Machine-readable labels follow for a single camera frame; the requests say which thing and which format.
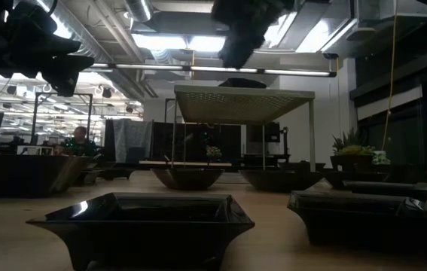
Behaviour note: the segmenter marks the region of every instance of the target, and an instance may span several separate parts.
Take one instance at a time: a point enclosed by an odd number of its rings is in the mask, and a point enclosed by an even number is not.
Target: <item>person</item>
[[[66,152],[75,156],[95,156],[97,146],[92,141],[86,140],[86,127],[76,127],[72,133],[73,138],[66,141]]]

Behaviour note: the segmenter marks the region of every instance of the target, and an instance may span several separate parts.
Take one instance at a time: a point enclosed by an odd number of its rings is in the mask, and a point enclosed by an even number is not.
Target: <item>table surface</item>
[[[238,177],[237,174],[222,176]],[[329,188],[329,184],[321,181],[310,190]],[[73,270],[63,242],[24,221],[109,192],[176,193],[165,188],[151,172],[138,171],[129,180],[98,180],[94,186],[72,187],[54,198],[0,199],[0,270]],[[256,223],[253,229],[231,242],[223,271],[427,270],[427,260],[422,257],[310,246],[303,221],[286,208],[288,194],[259,192],[249,184],[214,184],[201,193],[232,194]],[[104,270],[94,266],[90,269]]]

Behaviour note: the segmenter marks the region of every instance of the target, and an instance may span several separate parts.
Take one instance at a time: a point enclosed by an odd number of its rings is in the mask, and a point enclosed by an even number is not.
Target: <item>yellow cable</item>
[[[398,6],[398,0],[395,0],[394,30],[392,33],[391,90],[390,90],[390,94],[389,94],[389,106],[387,107],[386,126],[384,127],[384,138],[382,141],[381,151],[384,151],[385,147],[386,147],[387,127],[389,126],[389,115],[391,113],[391,105],[392,105],[392,91],[394,90],[395,36],[396,36],[396,29],[397,29],[397,6]]]

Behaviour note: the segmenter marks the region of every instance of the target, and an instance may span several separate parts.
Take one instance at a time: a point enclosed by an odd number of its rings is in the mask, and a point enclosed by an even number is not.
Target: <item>wooden table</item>
[[[222,178],[233,177],[229,174]],[[322,181],[311,189],[326,187],[328,184]],[[0,270],[71,271],[63,242],[24,221],[115,191],[177,193],[166,189],[151,172],[138,171],[129,181],[117,179],[98,181],[92,187],[72,187],[56,198],[0,199]],[[287,194],[258,192],[248,184],[214,184],[207,193],[232,194],[256,223],[230,244],[223,271],[427,270],[427,260],[422,257],[310,246],[303,221],[286,208]]]

